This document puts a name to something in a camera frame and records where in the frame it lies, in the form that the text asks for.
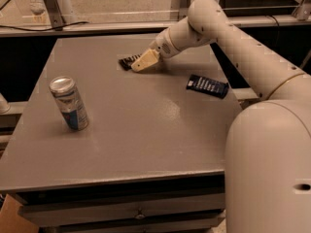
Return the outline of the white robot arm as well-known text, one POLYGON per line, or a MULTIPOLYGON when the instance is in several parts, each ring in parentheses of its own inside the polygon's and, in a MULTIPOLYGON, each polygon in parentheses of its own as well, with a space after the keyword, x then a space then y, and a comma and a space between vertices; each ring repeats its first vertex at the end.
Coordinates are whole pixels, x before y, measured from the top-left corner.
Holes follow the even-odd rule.
POLYGON ((136 72, 215 43, 249 85, 225 144, 226 233, 311 233, 311 76, 194 0, 133 64, 136 72))

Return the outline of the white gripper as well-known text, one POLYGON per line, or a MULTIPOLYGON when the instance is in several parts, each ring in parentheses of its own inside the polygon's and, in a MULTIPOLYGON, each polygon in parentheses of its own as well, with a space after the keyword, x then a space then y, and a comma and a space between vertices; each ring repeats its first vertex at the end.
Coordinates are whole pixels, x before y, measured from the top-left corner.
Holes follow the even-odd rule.
POLYGON ((171 58, 179 53, 170 39, 169 30, 165 29, 150 43, 149 49, 131 64, 131 69, 140 72, 157 64, 161 58, 171 58))

